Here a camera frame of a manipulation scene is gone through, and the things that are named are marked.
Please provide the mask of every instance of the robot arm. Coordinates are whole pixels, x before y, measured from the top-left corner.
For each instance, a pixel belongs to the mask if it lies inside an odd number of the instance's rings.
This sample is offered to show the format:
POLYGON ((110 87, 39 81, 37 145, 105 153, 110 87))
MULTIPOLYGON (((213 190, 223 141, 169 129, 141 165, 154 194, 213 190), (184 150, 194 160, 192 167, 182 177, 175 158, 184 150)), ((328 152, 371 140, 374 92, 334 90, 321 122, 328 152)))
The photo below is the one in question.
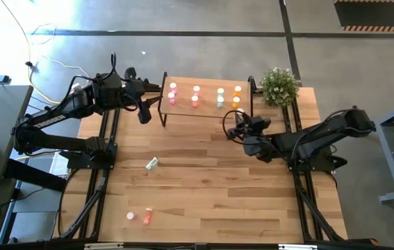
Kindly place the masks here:
POLYGON ((256 156, 266 163, 273 158, 284 158, 291 164, 306 160, 347 136, 359 138, 375 131, 374 122, 358 108, 339 110, 323 122, 296 133, 272 135, 263 134, 263 129, 271 123, 269 119, 249 117, 237 110, 232 112, 236 113, 236 127, 228 130, 228 138, 240 138, 248 156, 256 156))
POLYGON ((102 115, 104 111, 123 108, 129 111, 138 109, 141 124, 151 119, 150 105, 159 101, 161 97, 141 100, 145 87, 150 85, 147 79, 136 79, 134 68, 128 68, 126 78, 120 78, 116 72, 98 74, 92 79, 92 84, 67 95, 60 104, 46 107, 45 110, 33 115, 25 115, 19 119, 12 135, 15 136, 14 148, 18 153, 32 154, 33 152, 48 149, 64 149, 80 151, 93 157, 105 154, 107 145, 103 138, 91 137, 87 140, 57 135, 47 135, 43 128, 69 118, 81 119, 93 113, 102 115))

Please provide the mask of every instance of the small bottle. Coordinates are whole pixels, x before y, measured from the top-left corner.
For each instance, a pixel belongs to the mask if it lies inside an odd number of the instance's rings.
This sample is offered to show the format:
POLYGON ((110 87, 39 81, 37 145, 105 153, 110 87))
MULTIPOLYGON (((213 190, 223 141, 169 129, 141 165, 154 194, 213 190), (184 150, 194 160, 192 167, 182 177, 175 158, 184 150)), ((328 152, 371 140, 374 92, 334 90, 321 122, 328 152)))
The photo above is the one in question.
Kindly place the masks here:
POLYGON ((199 97, 199 86, 194 86, 194 95, 199 97))
POLYGON ((152 219, 152 213, 154 211, 151 208, 146 208, 146 216, 144 217, 144 221, 142 222, 144 225, 149 225, 150 220, 152 219))
POLYGON ((217 90, 217 93, 218 93, 217 97, 223 97, 224 89, 223 89, 222 87, 219 88, 219 89, 217 90))
POLYGON ((170 83, 170 91, 174 94, 177 94, 177 84, 176 83, 170 83))
POLYGON ((238 103, 240 102, 240 97, 234 97, 232 100, 232 108, 238 108, 238 103))
POLYGON ((218 97, 217 98, 217 108, 223 108, 224 98, 218 97))
POLYGON ((192 107, 198 107, 198 96, 192 96, 192 107))
POLYGON ((240 87, 240 86, 236 86, 236 87, 233 89, 233 95, 234 95, 235 97, 239 97, 239 96, 240 96, 240 92, 241 92, 241 87, 240 87))
POLYGON ((169 97, 170 104, 174 105, 175 104, 175 94, 173 92, 171 92, 167 95, 167 97, 169 97))

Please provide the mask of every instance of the potted plant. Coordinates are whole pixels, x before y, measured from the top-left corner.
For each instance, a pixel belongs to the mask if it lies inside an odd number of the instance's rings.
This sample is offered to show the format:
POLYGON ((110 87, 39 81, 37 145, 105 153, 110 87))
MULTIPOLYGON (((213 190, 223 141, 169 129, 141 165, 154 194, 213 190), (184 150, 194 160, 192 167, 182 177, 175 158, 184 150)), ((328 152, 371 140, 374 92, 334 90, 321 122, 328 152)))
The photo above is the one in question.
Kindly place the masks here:
POLYGON ((300 81, 296 80, 289 69, 275 67, 265 72, 261 80, 263 100, 269 106, 285 107, 297 97, 300 81))

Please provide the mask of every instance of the wooden table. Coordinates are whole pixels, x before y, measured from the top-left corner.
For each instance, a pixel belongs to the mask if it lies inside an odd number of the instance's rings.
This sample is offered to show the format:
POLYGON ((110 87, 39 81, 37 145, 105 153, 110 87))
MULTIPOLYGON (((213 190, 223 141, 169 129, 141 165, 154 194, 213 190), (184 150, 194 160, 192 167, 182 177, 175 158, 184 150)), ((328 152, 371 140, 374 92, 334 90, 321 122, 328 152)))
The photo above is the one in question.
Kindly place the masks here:
MULTIPOLYGON (((318 123, 314 90, 300 88, 297 100, 302 126, 318 123)), ((265 133, 285 131, 281 109, 265 106, 259 94, 253 102, 255 115, 272 119, 265 133)), ((246 156, 240 145, 226 140, 221 119, 171 116, 163 128, 155 114, 152 111, 152 120, 145 125, 139 124, 136 112, 120 114, 117 162, 110 173, 99 241, 302 241, 293 177, 284 161, 266 164, 246 156), (153 157, 160 163, 148 172, 145 165, 153 157), (148 226, 142 224, 146 208, 154 209, 148 226), (128 212, 138 218, 127 220, 128 212)), ((100 123, 98 115, 83 119, 79 137, 98 135, 100 123)), ((67 187, 64 230, 84 205, 89 176, 89 170, 80 170, 67 187)), ((313 182, 320 211, 346 238, 334 181, 325 173, 313 172, 313 182)), ((312 217, 308 219, 314 235, 312 217)))

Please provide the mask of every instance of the gray floor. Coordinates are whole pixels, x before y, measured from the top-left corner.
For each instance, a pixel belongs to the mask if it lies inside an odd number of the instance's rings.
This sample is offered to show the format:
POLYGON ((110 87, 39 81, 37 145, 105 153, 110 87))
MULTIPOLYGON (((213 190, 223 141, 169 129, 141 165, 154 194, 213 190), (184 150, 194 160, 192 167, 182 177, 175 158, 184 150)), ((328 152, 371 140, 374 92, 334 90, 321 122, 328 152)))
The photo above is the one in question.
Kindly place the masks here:
MULTIPOLYGON (((283 31, 277 0, 7 2, 29 31, 44 23, 81 30, 283 31)), ((330 0, 286 0, 286 4, 294 32, 343 32, 330 0)), ((11 75, 14 84, 26 84, 26 44, 0 5, 0 26, 10 25, 14 28, 7 29, 6 39, 0 33, 0 73, 11 75)), ((323 118, 352 105, 365 109, 375 121, 394 110, 394 40, 295 39, 294 43, 302 84, 315 88, 323 118)), ((140 77, 154 83, 161 81, 164 71, 174 76, 245 80, 249 75, 260 78, 270 67, 290 66, 284 38, 57 36, 32 46, 32 61, 38 61, 39 69, 33 82, 59 100, 71 77, 80 72, 38 55, 80 65, 94 75, 108 71, 111 51, 117 53, 120 72, 134 66, 140 77)), ((31 104, 43 107, 35 100, 31 104)), ((75 135, 78 127, 78 121, 63 122, 50 133, 75 135)), ((377 238, 394 246, 394 202, 381 205, 378 200, 380 194, 394 191, 394 185, 377 135, 347 138, 336 145, 337 155, 349 161, 337 171, 348 236, 377 238)), ((24 241, 46 239, 53 224, 40 225, 48 217, 53 213, 20 213, 12 236, 24 241), (41 223, 30 226, 34 221, 41 223)))

